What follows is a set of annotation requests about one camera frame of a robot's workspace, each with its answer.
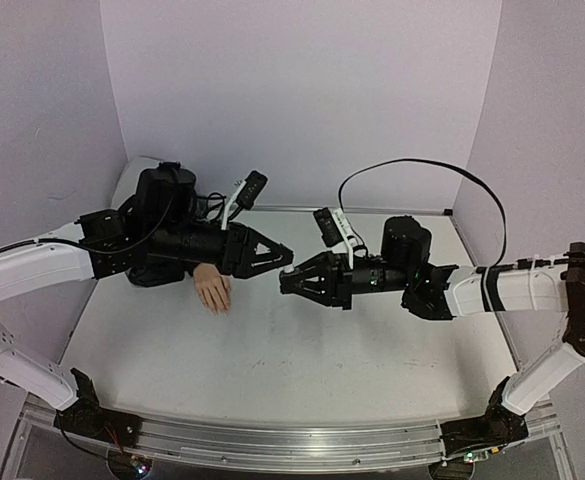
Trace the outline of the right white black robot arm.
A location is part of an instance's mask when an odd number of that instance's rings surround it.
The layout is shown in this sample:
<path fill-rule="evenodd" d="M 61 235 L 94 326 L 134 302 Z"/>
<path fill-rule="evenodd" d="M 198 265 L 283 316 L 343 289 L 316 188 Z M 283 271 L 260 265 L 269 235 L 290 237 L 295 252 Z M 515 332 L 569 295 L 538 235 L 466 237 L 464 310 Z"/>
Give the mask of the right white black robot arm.
<path fill-rule="evenodd" d="M 518 416 L 585 364 L 584 243 L 571 244 L 564 255 L 492 267 L 435 266 L 432 235 L 411 216 L 385 221 L 376 256 L 360 255 L 341 210 L 324 208 L 314 217 L 327 249 L 281 272 L 282 294 L 349 310 L 356 295 L 399 291 L 402 307 L 429 321 L 511 311 L 565 314 L 558 338 L 498 389 L 498 408 Z"/>

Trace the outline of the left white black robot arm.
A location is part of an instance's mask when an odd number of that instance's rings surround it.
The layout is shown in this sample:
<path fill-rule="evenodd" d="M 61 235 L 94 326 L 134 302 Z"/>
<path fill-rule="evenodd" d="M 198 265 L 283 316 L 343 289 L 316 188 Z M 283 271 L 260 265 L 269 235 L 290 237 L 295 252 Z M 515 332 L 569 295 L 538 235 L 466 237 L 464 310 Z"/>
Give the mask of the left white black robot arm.
<path fill-rule="evenodd" d="M 195 184 L 195 175 L 177 162 L 130 162 L 118 186 L 134 191 L 121 203 L 0 247 L 0 302 L 57 284 L 118 275 L 150 259 L 212 264 L 236 279 L 292 263 L 288 247 L 232 221 L 230 211 L 217 223 L 197 218 Z M 85 436 L 106 429 L 91 379 L 19 347 L 1 323 L 0 379 L 66 412 Z"/>

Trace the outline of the mannequin hand with long nails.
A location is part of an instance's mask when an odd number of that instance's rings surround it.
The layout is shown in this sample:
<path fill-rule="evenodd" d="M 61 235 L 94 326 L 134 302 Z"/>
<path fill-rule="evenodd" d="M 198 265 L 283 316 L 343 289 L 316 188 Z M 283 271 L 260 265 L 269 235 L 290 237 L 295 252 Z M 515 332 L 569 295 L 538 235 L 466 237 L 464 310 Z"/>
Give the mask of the mannequin hand with long nails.
<path fill-rule="evenodd" d="M 199 264 L 193 270 L 193 282 L 202 304 L 214 314 L 227 314 L 231 308 L 229 278 L 212 264 Z"/>

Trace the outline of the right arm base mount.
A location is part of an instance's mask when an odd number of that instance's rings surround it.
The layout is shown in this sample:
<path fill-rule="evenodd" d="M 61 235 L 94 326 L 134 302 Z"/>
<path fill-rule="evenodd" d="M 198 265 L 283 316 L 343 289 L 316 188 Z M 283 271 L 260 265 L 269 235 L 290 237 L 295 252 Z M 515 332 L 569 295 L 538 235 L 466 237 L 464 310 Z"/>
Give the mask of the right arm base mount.
<path fill-rule="evenodd" d="M 517 415 L 502 405 L 508 380 L 509 377 L 505 377 L 498 384 L 482 415 L 446 421 L 440 426 L 446 458 L 502 448 L 528 437 L 525 416 Z"/>

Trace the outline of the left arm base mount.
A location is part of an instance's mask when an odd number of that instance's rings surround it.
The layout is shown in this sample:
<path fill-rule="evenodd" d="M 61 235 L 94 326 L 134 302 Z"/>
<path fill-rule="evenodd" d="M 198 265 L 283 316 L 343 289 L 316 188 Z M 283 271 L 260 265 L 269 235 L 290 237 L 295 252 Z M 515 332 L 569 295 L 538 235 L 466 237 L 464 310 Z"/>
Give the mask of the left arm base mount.
<path fill-rule="evenodd" d="M 100 404 L 92 380 L 83 372 L 72 368 L 77 399 L 69 407 L 57 411 L 54 426 L 84 438 L 111 442 L 119 447 L 135 447 L 141 428 L 141 417 L 113 410 Z"/>

